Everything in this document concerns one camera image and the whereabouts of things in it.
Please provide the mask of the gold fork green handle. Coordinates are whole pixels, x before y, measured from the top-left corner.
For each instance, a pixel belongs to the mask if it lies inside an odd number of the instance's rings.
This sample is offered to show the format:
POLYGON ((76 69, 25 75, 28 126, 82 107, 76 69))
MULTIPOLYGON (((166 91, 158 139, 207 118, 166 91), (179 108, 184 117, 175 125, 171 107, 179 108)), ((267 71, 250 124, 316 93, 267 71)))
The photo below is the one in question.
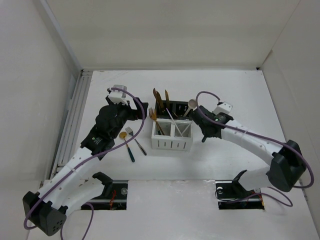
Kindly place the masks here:
POLYGON ((154 108, 149 108, 148 109, 148 114, 149 114, 149 117, 155 122, 155 125, 158 129, 158 131, 160 132, 160 134, 162 136, 165 135, 164 131, 162 130, 161 126, 159 125, 158 121, 157 121, 157 111, 156 109, 154 108))

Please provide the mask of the rose gold knife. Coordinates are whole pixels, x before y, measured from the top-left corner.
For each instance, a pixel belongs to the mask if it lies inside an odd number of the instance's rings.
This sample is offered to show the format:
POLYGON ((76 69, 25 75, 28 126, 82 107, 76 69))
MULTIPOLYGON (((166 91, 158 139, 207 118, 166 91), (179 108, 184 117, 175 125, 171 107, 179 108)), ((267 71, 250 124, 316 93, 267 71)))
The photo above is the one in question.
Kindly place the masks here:
POLYGON ((154 98, 155 98, 155 101, 156 101, 157 106, 160 107, 160 103, 159 103, 159 101, 158 101, 157 91, 156 91, 155 88, 152 90, 152 93, 153 93, 153 96, 154 96, 154 98))

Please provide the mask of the silver fork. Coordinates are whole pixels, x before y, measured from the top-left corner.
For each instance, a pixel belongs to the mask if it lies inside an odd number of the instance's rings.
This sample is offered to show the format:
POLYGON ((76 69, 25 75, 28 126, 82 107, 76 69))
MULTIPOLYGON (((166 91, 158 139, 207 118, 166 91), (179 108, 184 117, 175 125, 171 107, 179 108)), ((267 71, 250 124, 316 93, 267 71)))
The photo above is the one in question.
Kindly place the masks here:
MULTIPOLYGON (((134 136, 134 131, 130 128, 130 127, 126 127, 125 128, 126 132, 133 137, 134 136)), ((134 139, 134 141, 136 142, 136 144, 138 145, 139 149, 141 150, 141 152, 143 153, 144 156, 147 156, 147 152, 145 151, 145 149, 142 147, 142 145, 136 140, 134 139)))

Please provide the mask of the gold spoon green handle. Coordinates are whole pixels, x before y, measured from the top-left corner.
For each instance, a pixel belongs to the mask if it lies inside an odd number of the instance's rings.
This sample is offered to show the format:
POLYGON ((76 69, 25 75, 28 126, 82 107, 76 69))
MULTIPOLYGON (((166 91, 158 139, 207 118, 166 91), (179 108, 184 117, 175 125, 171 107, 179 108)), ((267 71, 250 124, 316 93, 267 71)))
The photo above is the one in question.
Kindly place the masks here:
POLYGON ((131 160, 132 163, 134 163, 134 162, 135 162, 134 155, 133 155, 133 153, 132 153, 132 151, 131 151, 128 143, 127 143, 127 133, 124 132, 124 131, 122 131, 122 132, 119 133, 119 137, 120 137, 122 140, 124 140, 125 145, 126 145, 126 148, 127 148, 127 151, 128 151, 128 154, 129 154, 129 157, 130 157, 130 160, 131 160))

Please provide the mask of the gold knife green handle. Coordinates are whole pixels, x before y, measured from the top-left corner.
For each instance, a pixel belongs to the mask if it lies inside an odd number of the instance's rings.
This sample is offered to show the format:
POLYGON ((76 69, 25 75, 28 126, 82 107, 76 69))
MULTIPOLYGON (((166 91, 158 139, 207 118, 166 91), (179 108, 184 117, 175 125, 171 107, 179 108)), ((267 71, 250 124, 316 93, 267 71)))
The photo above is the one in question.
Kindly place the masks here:
POLYGON ((165 112, 165 107, 164 107, 164 103, 163 103, 163 100, 161 98, 161 95, 158 91, 155 91, 156 92, 156 99, 157 99, 157 102, 158 102, 158 105, 159 105, 159 109, 161 111, 161 113, 163 114, 165 112))
POLYGON ((171 103, 170 103, 170 97, 169 97, 169 93, 167 90, 165 90, 165 101, 166 101, 166 108, 168 110, 171 109, 171 103))

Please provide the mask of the beige ceramic spoon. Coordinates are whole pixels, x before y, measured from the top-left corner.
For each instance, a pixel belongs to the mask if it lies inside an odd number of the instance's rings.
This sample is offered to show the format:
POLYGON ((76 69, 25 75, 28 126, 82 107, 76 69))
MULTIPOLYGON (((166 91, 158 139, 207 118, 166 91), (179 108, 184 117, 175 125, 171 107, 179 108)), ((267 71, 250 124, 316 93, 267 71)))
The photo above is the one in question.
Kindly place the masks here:
POLYGON ((186 117, 191 110, 194 110, 197 107, 197 103, 195 99, 190 99, 187 103, 188 108, 184 113, 183 117, 186 117))

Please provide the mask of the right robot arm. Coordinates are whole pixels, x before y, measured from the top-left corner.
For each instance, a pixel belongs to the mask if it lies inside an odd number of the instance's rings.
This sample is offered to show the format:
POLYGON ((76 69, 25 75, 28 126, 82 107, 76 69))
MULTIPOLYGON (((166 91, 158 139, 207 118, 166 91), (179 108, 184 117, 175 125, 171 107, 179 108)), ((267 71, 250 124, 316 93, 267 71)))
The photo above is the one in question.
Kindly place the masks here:
POLYGON ((242 170, 232 183, 232 193, 243 197, 257 188, 275 187, 290 192, 306 171, 299 145, 289 140, 277 143, 249 131, 232 116, 226 113, 214 114, 203 106, 189 113, 189 118, 200 127, 203 139, 219 138, 236 144, 259 157, 266 167, 256 170, 242 170))

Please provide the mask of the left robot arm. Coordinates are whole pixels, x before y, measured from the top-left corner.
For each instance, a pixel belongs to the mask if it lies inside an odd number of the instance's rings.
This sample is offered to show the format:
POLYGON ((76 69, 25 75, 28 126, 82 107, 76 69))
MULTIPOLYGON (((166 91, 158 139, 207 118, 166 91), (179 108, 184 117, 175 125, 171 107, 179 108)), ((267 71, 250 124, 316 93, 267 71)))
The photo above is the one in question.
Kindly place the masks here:
POLYGON ((124 98, 106 97, 95 124, 67 164, 37 192, 28 191, 22 198, 25 221, 47 236, 62 230, 67 217, 88 205, 89 200, 111 195, 113 180, 102 172, 84 181, 86 173, 103 157, 117 149, 115 138, 127 121, 144 121, 149 104, 133 98, 136 109, 124 98))

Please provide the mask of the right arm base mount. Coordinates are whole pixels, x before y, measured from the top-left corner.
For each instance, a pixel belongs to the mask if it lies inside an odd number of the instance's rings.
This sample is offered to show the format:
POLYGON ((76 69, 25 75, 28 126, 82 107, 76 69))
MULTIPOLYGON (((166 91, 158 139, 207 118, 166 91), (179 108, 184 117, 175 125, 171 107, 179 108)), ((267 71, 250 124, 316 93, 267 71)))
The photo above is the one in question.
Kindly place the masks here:
POLYGON ((215 197, 219 210, 264 210, 261 190, 245 190, 232 180, 215 181, 215 197))

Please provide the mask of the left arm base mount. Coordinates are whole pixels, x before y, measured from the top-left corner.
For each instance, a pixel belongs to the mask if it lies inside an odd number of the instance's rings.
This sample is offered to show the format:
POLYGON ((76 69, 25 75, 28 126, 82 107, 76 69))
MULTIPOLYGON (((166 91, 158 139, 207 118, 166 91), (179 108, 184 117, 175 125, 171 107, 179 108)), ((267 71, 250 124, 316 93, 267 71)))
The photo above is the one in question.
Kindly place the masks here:
POLYGON ((122 211, 127 209, 128 197, 127 180, 116 180, 112 186, 105 187, 100 196, 88 201, 93 206, 93 209, 103 211, 122 211))

